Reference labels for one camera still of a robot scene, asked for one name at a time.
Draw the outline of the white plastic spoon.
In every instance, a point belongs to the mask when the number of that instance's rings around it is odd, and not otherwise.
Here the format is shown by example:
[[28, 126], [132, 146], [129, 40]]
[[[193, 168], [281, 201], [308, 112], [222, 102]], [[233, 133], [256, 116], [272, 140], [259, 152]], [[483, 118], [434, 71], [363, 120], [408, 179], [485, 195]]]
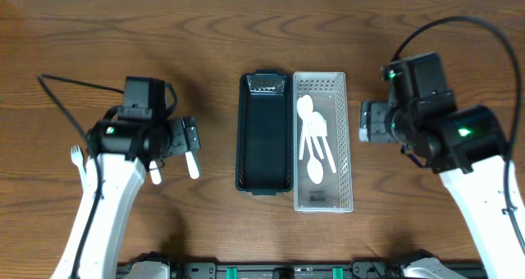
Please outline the white plastic spoon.
[[306, 142], [307, 142], [307, 146], [309, 149], [309, 160], [307, 163], [308, 175], [314, 184], [319, 185], [323, 179], [322, 164], [315, 157], [315, 154], [313, 151], [312, 137], [310, 135], [307, 136]]
[[320, 142], [319, 142], [319, 140], [317, 138], [316, 131], [315, 131], [314, 127], [313, 127], [313, 100], [312, 100], [312, 98], [309, 95], [304, 95], [302, 97], [302, 100], [303, 100], [303, 110], [307, 114], [308, 128], [309, 128], [310, 137], [313, 140], [313, 144], [314, 144], [314, 146], [315, 146], [315, 148], [317, 150], [317, 153], [318, 153], [320, 159], [324, 159], [324, 155], [323, 155], [323, 152], [322, 152], [322, 148], [321, 148]]
[[300, 119], [302, 120], [302, 127], [301, 127], [300, 139], [299, 139], [299, 156], [298, 156], [299, 160], [304, 159], [304, 150], [307, 145], [307, 135], [308, 135], [307, 123], [306, 123], [307, 110], [308, 110], [308, 105], [307, 105], [307, 102], [305, 101], [305, 97], [299, 98], [297, 101], [297, 112], [298, 112]]
[[[323, 115], [320, 112], [313, 112], [313, 118], [315, 118], [316, 120], [321, 120], [321, 121], [325, 121], [326, 122], [325, 118], [323, 117]], [[336, 173], [337, 172], [336, 164], [335, 164], [335, 161], [334, 161], [331, 149], [330, 149], [330, 145], [328, 144], [327, 137], [321, 137], [321, 138], [322, 138], [322, 142], [323, 142], [323, 145], [324, 145], [324, 148], [325, 148], [326, 158], [327, 158], [327, 160], [329, 162], [331, 171], [333, 173]]]

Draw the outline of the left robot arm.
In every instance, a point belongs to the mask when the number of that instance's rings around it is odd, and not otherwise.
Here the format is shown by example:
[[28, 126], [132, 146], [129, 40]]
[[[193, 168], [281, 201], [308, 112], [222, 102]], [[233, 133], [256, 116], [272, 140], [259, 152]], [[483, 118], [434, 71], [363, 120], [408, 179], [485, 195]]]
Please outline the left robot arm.
[[193, 117], [157, 122], [104, 118], [88, 133], [94, 147], [81, 178], [83, 195], [55, 278], [113, 278], [133, 202], [150, 178], [162, 182], [166, 158], [183, 155], [189, 175], [200, 176]]

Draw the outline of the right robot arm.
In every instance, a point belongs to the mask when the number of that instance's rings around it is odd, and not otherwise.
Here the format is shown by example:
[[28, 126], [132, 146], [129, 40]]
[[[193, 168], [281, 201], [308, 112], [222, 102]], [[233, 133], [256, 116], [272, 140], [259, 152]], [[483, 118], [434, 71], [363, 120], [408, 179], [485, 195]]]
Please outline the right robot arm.
[[437, 174], [459, 207], [489, 278], [523, 277], [524, 202], [510, 144], [487, 107], [411, 98], [364, 102], [360, 139], [400, 144], [417, 167]]

